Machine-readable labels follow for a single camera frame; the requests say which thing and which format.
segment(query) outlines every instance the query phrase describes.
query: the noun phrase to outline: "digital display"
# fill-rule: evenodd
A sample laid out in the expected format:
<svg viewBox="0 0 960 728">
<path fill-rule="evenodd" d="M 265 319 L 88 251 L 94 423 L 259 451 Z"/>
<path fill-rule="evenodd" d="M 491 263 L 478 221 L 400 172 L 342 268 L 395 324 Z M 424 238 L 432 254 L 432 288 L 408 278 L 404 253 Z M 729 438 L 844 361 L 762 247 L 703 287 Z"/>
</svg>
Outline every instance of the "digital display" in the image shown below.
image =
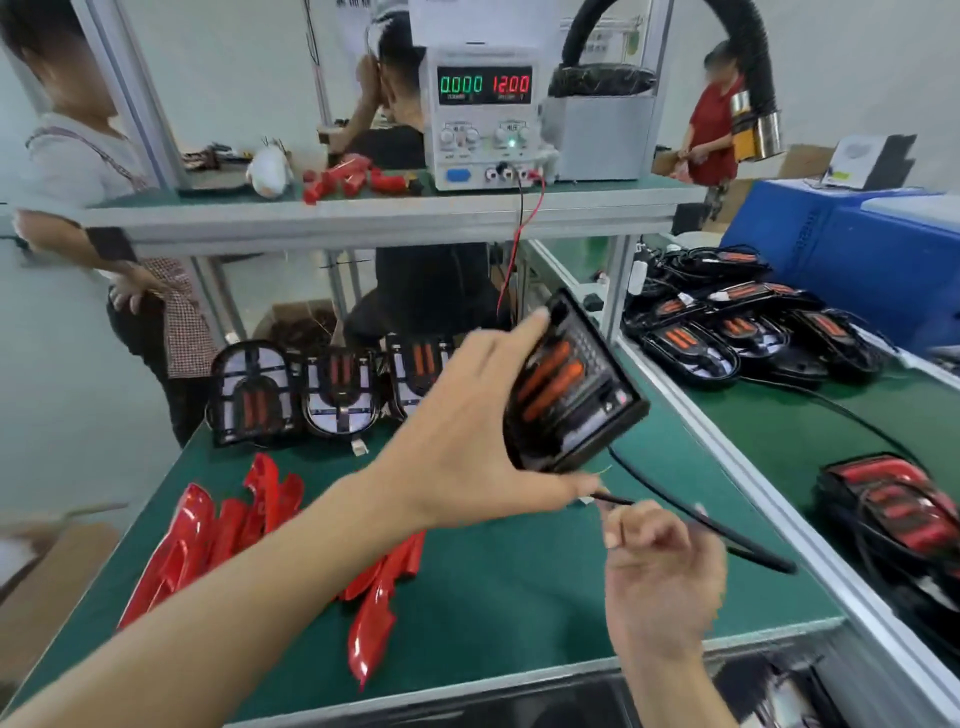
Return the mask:
<svg viewBox="0 0 960 728">
<path fill-rule="evenodd" d="M 441 106 L 529 104 L 533 66 L 438 66 Z"/>
</svg>

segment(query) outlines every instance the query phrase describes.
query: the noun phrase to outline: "black hair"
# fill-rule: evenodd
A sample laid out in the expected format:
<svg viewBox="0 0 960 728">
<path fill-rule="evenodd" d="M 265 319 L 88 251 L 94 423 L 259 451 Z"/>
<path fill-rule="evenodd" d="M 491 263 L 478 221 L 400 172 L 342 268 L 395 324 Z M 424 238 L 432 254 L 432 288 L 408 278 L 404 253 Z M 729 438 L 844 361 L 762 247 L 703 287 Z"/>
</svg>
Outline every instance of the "black hair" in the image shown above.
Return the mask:
<svg viewBox="0 0 960 728">
<path fill-rule="evenodd" d="M 420 64 L 426 49 L 414 45 L 410 30 L 410 13 L 394 15 L 380 36 L 380 61 L 400 72 L 403 81 L 411 88 L 420 88 Z"/>
<path fill-rule="evenodd" d="M 0 0 L 0 37 L 22 61 L 44 56 L 64 35 L 84 37 L 70 0 Z"/>
<path fill-rule="evenodd" d="M 717 65 L 727 65 L 731 61 L 736 61 L 736 53 L 728 40 L 717 43 L 716 48 L 707 53 L 704 58 L 704 68 L 712 68 Z"/>
</svg>

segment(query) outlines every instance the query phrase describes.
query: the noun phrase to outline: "red wire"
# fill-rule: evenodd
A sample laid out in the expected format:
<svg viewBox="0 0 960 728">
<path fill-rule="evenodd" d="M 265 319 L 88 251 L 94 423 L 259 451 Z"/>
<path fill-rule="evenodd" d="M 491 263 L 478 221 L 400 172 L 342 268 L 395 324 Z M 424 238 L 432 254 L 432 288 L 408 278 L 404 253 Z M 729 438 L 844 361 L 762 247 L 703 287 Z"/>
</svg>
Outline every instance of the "red wire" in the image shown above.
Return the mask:
<svg viewBox="0 0 960 728">
<path fill-rule="evenodd" d="M 514 274 L 516 250 L 520 247 L 520 235 L 523 233 L 523 229 L 530 225 L 530 221 L 534 219 L 537 212 L 540 211 L 540 206 L 543 204 L 543 198 L 546 195 L 546 180 L 541 175 L 537 175 L 537 178 L 540 180 L 540 199 L 537 201 L 537 206 L 534 207 L 534 211 L 530 213 L 530 217 L 520 221 L 519 226 L 516 228 L 516 233 L 514 233 L 514 249 L 510 253 L 510 266 L 507 268 L 507 277 L 504 279 L 503 286 L 500 288 L 500 298 L 496 300 L 496 313 L 498 316 L 500 314 L 500 306 L 503 304 L 503 297 L 506 295 L 507 287 L 510 285 L 510 278 Z"/>
</svg>

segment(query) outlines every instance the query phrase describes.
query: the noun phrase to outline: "man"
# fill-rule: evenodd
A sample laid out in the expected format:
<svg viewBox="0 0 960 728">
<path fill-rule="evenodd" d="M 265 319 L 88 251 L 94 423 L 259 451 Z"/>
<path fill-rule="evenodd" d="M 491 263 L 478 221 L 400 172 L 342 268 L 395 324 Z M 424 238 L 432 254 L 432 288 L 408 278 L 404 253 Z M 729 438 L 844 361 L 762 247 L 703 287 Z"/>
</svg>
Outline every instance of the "man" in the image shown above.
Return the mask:
<svg viewBox="0 0 960 728">
<path fill-rule="evenodd" d="M 715 187 L 736 178 L 730 101 L 742 89 L 743 80 L 727 40 L 707 54 L 704 68 L 708 85 L 690 116 L 680 159 L 689 162 L 695 183 Z"/>
<path fill-rule="evenodd" d="M 361 60 L 362 97 L 343 132 L 345 151 L 368 157 L 385 170 L 419 170 L 423 151 L 420 64 L 410 18 L 398 13 L 380 37 L 376 60 Z M 370 129 L 373 116 L 388 106 L 396 125 Z M 496 313 L 497 290 L 490 280 L 484 243 L 418 245 L 376 251 L 377 287 L 346 321 L 348 344 L 375 348 L 387 333 L 466 333 L 475 328 L 509 328 L 508 306 Z"/>
<path fill-rule="evenodd" d="M 33 179 L 12 200 L 17 234 L 111 281 L 110 325 L 163 387 L 183 447 L 204 418 L 216 348 L 179 263 L 103 260 L 76 222 L 84 207 L 147 186 L 132 144 L 110 125 L 116 108 L 80 21 L 70 0 L 0 0 L 0 36 L 53 108 L 27 141 Z"/>
<path fill-rule="evenodd" d="M 0 728 L 222 726 L 335 595 L 405 538 L 559 510 L 595 492 L 596 475 L 517 471 L 504 447 L 507 398 L 548 323 L 541 309 L 511 333 L 471 334 L 367 468 L 127 627 Z M 723 542 L 653 501 L 604 510 L 603 534 L 608 632 L 643 725 L 735 728 L 703 662 L 727 580 Z"/>
</svg>

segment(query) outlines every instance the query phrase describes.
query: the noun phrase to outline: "red shirt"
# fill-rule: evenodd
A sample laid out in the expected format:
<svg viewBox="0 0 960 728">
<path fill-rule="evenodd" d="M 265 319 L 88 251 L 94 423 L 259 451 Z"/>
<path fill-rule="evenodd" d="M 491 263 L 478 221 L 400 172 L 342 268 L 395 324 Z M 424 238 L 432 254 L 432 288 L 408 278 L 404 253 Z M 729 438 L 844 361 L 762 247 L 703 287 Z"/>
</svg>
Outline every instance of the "red shirt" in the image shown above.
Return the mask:
<svg viewBox="0 0 960 728">
<path fill-rule="evenodd" d="M 690 126 L 693 127 L 693 140 L 690 148 L 698 144 L 707 144 L 721 136 L 726 136 L 733 130 L 733 121 L 730 113 L 730 99 L 743 87 L 743 78 L 733 82 L 730 90 L 723 93 L 718 84 L 710 84 L 704 89 L 697 102 L 693 115 L 690 116 Z M 736 177 L 736 157 L 733 147 L 710 152 L 702 164 L 690 162 L 690 178 L 697 184 L 713 186 L 725 180 Z"/>
</svg>

